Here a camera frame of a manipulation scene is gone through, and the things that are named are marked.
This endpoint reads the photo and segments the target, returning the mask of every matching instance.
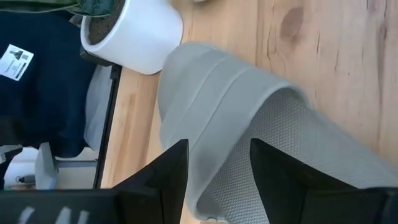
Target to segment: gray fabric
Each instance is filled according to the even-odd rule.
[[[85,140],[92,150],[99,151],[111,93],[112,67],[98,65],[86,98]]]
[[[159,83],[160,140],[190,144],[187,205],[201,220],[268,223],[249,161],[259,138],[359,188],[396,187],[396,170],[312,110],[303,92],[214,47],[172,52]]]
[[[386,180],[397,182],[396,176],[383,172],[388,166],[383,165],[381,159],[367,150],[358,154],[358,144],[351,138],[325,125],[314,111],[294,97],[292,90],[280,90],[266,100],[206,188],[206,193],[221,207],[231,224],[268,223],[251,171],[252,138],[262,139],[359,188],[391,185]]]

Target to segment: sticker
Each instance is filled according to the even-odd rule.
[[[6,52],[0,59],[0,75],[19,81],[32,58],[32,53],[9,44]]]

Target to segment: wood knot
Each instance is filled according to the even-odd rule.
[[[303,7],[295,7],[289,10],[280,25],[279,37],[295,44],[299,40],[300,28],[303,24]]]

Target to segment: white plastic item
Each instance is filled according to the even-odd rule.
[[[48,142],[40,145],[35,162],[35,179],[37,190],[53,190],[57,185],[58,172]]]
[[[165,0],[126,0],[111,32],[98,44],[88,40],[91,18],[81,24],[81,44],[89,53],[146,75],[163,68],[179,44],[180,14]]]
[[[398,186],[396,170],[311,109],[298,86],[208,44],[170,54],[158,102],[163,147],[189,140],[186,202],[201,220],[268,223],[252,138],[358,188]]]
[[[85,141],[94,151],[101,147],[112,88],[111,72],[111,67],[98,65],[87,91]]]

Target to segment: textured mesh fabric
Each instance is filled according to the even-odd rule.
[[[398,186],[384,161],[282,89],[264,102],[205,190],[232,224],[268,223],[251,171],[252,138],[355,187]]]

